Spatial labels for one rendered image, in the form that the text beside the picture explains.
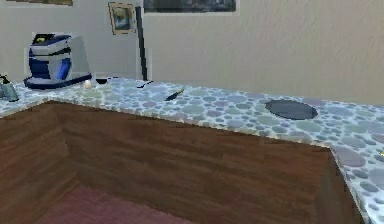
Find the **black knife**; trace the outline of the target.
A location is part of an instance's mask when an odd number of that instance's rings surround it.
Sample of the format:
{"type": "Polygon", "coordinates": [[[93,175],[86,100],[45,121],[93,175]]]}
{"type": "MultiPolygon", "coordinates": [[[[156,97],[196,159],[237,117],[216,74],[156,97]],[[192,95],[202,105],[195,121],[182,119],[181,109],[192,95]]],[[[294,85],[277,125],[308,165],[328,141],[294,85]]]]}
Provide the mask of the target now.
{"type": "Polygon", "coordinates": [[[184,89],[181,89],[181,90],[179,90],[179,91],[177,91],[177,92],[171,94],[170,96],[168,96],[168,97],[165,99],[165,101],[172,101],[172,100],[174,100],[175,98],[177,98],[177,96],[180,95],[180,94],[183,93],[183,92],[184,92],[184,89]]]}

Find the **black floor lamp pole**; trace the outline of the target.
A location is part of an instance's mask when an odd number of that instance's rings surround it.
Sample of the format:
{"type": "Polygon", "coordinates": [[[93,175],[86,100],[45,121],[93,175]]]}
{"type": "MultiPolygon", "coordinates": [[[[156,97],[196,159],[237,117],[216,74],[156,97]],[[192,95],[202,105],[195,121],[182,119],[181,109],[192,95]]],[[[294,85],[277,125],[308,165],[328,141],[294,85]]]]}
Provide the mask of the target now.
{"type": "Polygon", "coordinates": [[[143,33],[143,21],[142,21],[142,8],[140,6],[136,6],[135,11],[136,11],[137,33],[138,33],[138,41],[139,41],[141,74],[142,74],[142,79],[144,81],[148,81],[148,69],[147,69],[146,51],[145,51],[145,42],[144,42],[144,33],[143,33]]]}

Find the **blue and grey coffee machine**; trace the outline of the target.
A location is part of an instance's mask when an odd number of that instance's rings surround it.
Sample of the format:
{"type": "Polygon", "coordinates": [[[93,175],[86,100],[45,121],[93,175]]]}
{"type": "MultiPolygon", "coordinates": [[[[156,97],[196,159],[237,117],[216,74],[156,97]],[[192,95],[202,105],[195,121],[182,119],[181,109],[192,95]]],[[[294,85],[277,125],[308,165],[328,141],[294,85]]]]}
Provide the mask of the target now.
{"type": "Polygon", "coordinates": [[[66,33],[36,33],[28,52],[30,89],[58,89],[90,80],[83,38],[66,33]]]}

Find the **grey green kettle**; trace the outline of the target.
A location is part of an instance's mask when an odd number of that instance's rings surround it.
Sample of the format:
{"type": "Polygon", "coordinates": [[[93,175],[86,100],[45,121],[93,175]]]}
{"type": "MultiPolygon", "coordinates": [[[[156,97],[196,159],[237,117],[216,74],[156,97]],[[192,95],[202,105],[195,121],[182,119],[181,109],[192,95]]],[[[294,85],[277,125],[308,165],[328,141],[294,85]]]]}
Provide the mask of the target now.
{"type": "Polygon", "coordinates": [[[8,80],[6,75],[0,74],[0,79],[2,80],[2,89],[4,92],[5,98],[9,102],[16,102],[19,100],[18,94],[13,86],[13,84],[8,80]]]}

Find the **white framed dark picture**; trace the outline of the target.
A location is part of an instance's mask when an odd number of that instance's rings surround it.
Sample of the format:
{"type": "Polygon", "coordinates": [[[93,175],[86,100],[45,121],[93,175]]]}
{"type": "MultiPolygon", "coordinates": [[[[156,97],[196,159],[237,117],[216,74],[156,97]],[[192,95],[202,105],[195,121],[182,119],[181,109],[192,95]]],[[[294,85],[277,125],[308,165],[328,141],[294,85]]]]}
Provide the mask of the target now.
{"type": "Polygon", "coordinates": [[[73,0],[4,0],[6,6],[12,7],[72,7],[73,0]]]}

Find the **dark grey plate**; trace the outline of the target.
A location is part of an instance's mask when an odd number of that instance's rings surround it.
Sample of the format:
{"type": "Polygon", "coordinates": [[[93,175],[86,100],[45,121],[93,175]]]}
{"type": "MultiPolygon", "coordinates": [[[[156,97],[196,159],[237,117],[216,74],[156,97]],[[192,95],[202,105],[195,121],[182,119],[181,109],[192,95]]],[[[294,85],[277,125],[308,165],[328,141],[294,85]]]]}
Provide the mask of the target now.
{"type": "Polygon", "coordinates": [[[270,100],[265,104],[265,108],[278,117],[290,120],[308,120],[318,115],[314,107],[293,100],[270,100]]]}

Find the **white framed window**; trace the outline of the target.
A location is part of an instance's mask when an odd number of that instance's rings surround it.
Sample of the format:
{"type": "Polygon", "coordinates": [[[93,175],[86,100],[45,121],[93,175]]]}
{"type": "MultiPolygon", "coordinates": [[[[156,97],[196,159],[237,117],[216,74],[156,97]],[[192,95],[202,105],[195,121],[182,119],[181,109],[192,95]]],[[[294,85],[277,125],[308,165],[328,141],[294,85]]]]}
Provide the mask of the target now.
{"type": "Polygon", "coordinates": [[[143,0],[145,13],[235,12],[236,0],[143,0]]]}

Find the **gold framed picture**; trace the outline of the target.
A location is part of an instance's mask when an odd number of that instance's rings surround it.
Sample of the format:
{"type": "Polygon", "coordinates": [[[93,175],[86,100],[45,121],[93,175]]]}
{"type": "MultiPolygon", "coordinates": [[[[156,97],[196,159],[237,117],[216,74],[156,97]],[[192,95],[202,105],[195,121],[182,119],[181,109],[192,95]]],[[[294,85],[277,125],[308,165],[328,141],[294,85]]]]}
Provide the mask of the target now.
{"type": "Polygon", "coordinates": [[[114,35],[136,32],[135,6],[133,4],[109,2],[108,9],[114,35]]]}

